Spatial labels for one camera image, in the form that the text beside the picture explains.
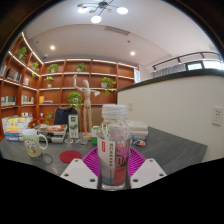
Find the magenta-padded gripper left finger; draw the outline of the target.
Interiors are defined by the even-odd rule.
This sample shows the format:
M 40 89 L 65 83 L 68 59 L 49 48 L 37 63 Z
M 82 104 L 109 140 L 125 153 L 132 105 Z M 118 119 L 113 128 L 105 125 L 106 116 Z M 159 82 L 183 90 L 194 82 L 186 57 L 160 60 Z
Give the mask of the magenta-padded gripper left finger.
M 100 175 L 97 151 L 94 148 L 82 159 L 74 158 L 61 174 L 61 178 L 84 188 L 96 189 Z

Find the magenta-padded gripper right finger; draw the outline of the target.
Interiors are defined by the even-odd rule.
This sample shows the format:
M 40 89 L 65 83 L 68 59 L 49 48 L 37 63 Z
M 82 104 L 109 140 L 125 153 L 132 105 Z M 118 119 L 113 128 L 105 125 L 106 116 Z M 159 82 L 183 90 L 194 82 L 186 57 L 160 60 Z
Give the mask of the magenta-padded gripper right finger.
M 146 159 L 134 148 L 130 149 L 128 162 L 130 188 L 140 188 L 166 176 L 155 159 Z

